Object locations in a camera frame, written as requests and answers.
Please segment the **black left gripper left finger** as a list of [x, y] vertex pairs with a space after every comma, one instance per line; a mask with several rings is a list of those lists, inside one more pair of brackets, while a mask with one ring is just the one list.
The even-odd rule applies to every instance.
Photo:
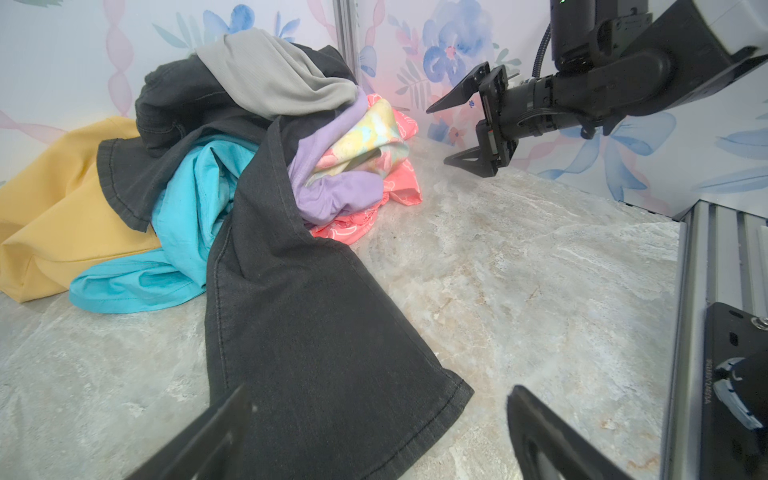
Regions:
[[239, 460], [249, 411], [244, 387], [230, 390], [128, 477], [226, 478]]

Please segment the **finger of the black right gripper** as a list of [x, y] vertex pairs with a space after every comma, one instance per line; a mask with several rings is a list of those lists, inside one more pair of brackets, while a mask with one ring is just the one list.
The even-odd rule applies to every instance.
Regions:
[[443, 160], [443, 163], [481, 178], [491, 178], [496, 175], [493, 157], [484, 153], [481, 146], [450, 155]]
[[479, 92], [481, 82], [489, 74], [490, 66], [488, 62], [477, 65], [446, 95], [430, 105], [426, 112], [432, 114], [467, 103], [475, 93]]

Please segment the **pink patterned cloth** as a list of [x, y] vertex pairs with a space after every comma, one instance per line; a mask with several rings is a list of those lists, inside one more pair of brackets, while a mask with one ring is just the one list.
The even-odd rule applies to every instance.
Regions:
[[368, 233], [378, 216], [378, 210], [388, 201], [405, 206], [422, 202], [421, 189], [408, 157], [383, 179], [382, 199], [372, 207], [344, 216], [337, 216], [323, 226], [313, 226], [310, 233], [315, 237], [333, 239], [351, 245]]

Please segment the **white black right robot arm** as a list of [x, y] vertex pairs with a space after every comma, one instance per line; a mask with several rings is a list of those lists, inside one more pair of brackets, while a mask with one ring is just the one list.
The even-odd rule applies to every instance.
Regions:
[[445, 164], [488, 178], [527, 137], [579, 127], [609, 135], [627, 116], [711, 96], [767, 60], [764, 1], [552, 1], [531, 79], [511, 87], [503, 68], [477, 65], [434, 113], [479, 95], [478, 146]]

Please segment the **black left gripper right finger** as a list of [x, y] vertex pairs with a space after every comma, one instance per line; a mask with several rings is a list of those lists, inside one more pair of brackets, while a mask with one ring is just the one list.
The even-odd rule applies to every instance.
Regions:
[[507, 423], [525, 479], [629, 477], [522, 385], [507, 398]]

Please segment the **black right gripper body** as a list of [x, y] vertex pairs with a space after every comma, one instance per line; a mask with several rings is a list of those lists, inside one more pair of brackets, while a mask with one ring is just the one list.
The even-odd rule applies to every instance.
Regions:
[[521, 139], [578, 126], [581, 136], [607, 135], [630, 111], [658, 95], [671, 71], [668, 56], [645, 50], [585, 73], [558, 73], [508, 86], [502, 67], [477, 66], [484, 120], [478, 127], [479, 175], [492, 177]]

